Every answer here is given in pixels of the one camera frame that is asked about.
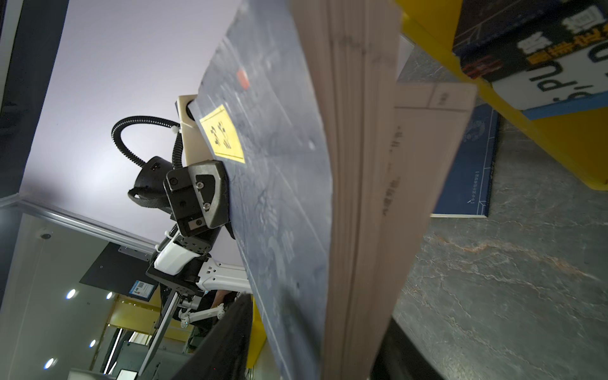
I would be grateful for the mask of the white booklet black text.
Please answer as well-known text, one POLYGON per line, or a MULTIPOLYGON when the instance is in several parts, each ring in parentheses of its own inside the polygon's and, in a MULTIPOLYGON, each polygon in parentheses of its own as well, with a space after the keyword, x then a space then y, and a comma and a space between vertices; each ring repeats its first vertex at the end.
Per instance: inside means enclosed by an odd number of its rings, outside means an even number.
POLYGON ((596 44, 492 84, 529 120, 607 106, 607 43, 596 44))

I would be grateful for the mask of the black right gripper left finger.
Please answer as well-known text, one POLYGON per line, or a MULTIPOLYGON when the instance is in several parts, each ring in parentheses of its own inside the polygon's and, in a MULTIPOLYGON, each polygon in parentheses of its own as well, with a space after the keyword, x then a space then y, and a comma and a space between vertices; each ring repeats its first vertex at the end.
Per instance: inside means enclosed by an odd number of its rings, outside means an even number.
POLYGON ((244 379, 252 324, 252 297, 241 296, 173 379, 244 379))

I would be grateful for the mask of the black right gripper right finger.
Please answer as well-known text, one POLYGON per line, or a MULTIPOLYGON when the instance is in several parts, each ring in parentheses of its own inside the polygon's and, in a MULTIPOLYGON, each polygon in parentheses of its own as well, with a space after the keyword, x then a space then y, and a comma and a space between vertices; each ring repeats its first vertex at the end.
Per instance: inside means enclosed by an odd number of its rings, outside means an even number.
POLYGON ((394 318, 389 322, 370 379, 444 380, 394 318))

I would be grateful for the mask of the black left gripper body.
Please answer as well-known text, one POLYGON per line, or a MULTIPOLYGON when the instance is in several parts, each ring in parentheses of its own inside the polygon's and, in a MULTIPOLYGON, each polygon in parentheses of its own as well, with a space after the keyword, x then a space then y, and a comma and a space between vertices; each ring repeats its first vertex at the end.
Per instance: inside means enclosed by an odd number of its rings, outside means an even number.
POLYGON ((164 186, 181 235, 193 237, 231 221, 229 181, 221 161, 173 169, 164 186))

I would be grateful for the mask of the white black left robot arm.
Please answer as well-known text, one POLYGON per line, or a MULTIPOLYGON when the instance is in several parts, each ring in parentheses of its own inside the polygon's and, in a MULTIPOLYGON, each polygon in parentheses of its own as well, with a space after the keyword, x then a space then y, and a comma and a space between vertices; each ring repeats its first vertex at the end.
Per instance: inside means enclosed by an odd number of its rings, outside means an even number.
POLYGON ((251 291, 243 267, 225 264, 212 256, 223 230, 233 231, 230 217, 228 175, 223 163, 207 160, 184 166, 181 129, 172 120, 134 116, 118 121, 112 142, 140 172, 128 197, 141 207, 166 212, 174 226, 156 247, 147 275, 176 293, 173 316, 182 327, 212 326, 234 300, 251 291), (171 160, 148 161, 134 154, 122 139, 136 124, 156 125, 175 131, 171 160))

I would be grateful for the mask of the dark eye cover book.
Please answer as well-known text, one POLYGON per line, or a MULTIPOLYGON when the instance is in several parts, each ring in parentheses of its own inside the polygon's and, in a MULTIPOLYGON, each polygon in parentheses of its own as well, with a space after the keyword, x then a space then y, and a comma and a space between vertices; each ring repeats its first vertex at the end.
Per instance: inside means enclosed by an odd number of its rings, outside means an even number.
POLYGON ((464 54, 460 67, 496 82, 605 41, 607 2, 568 1, 464 54))

